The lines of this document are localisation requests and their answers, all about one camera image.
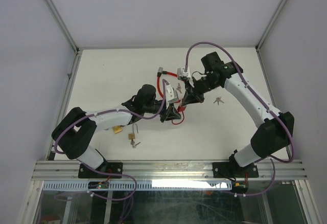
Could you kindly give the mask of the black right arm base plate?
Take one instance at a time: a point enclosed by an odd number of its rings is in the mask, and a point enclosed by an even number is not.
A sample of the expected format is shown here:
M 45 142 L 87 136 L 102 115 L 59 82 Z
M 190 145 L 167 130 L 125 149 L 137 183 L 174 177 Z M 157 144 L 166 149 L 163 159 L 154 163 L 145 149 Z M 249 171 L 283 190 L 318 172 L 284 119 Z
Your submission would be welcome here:
M 230 162 L 213 162 L 212 170 L 214 178 L 227 178 L 235 180 L 236 178 L 258 178 L 259 171 L 254 163 L 240 167 L 238 164 L 232 164 Z

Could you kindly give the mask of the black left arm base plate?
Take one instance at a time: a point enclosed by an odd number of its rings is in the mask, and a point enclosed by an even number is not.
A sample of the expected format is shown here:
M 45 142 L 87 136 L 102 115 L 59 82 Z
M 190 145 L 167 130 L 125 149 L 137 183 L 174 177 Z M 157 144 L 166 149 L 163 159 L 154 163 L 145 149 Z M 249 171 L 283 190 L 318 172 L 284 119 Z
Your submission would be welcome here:
M 123 163 L 103 162 L 98 168 L 93 169 L 90 166 L 81 164 L 79 168 L 78 178 L 82 179 L 107 179 L 122 178 Z

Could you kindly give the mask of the cable lock keys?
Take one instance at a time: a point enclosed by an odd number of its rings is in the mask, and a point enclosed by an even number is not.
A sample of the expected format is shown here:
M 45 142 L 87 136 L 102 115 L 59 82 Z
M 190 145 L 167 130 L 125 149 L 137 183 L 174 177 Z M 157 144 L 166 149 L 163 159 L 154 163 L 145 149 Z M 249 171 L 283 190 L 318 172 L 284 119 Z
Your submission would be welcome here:
M 176 88 L 177 91 L 179 91 L 180 93 L 182 93 L 182 89 L 181 89 L 181 85 L 180 83 L 177 84 L 177 88 Z

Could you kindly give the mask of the large padlock keys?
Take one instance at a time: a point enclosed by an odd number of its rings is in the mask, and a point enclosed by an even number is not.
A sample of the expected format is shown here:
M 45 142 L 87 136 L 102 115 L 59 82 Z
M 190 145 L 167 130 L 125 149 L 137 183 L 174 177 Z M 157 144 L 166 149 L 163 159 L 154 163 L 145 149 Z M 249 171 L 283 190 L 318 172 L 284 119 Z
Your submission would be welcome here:
M 214 101 L 217 105 L 220 105 L 221 103 L 224 104 L 225 102 L 221 99 L 221 97 L 217 97 Z

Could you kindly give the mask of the small red padlock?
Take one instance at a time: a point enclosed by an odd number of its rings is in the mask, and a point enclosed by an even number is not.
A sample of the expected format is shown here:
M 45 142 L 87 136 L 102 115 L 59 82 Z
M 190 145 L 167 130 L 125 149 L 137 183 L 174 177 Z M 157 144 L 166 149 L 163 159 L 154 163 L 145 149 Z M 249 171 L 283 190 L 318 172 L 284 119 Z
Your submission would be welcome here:
M 186 109 L 186 105 L 179 105 L 178 108 L 177 108 L 177 111 L 179 113 L 183 113 Z

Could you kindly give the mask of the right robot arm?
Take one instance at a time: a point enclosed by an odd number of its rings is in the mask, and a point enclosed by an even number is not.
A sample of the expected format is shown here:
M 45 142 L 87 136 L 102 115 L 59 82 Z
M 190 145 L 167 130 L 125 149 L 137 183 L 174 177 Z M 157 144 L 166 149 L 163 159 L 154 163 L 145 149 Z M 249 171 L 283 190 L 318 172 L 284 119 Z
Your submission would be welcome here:
M 201 62 L 204 74 L 200 79 L 194 78 L 184 68 L 177 71 L 178 78 L 185 85 L 181 104 L 202 103 L 205 93 L 222 87 L 239 101 L 257 127 L 250 143 L 229 157 L 224 170 L 227 176 L 241 176 L 252 163 L 290 145 L 294 128 L 294 117 L 290 112 L 282 113 L 256 93 L 237 63 L 224 63 L 216 52 L 204 56 Z

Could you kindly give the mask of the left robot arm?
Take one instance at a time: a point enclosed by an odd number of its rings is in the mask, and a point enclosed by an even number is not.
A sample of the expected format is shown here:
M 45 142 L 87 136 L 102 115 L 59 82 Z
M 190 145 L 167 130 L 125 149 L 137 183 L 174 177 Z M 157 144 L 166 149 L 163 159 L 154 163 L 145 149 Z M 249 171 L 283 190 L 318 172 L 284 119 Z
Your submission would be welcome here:
M 90 145 L 96 132 L 131 125 L 141 119 L 160 117 L 160 121 L 164 122 L 181 118 L 174 106 L 178 101 L 177 91 L 166 81 L 163 87 L 160 100 L 156 99 L 156 88 L 145 84 L 136 95 L 116 108 L 89 113 L 80 107 L 71 109 L 52 132 L 55 152 L 88 166 L 96 177 L 104 176 L 107 161 Z

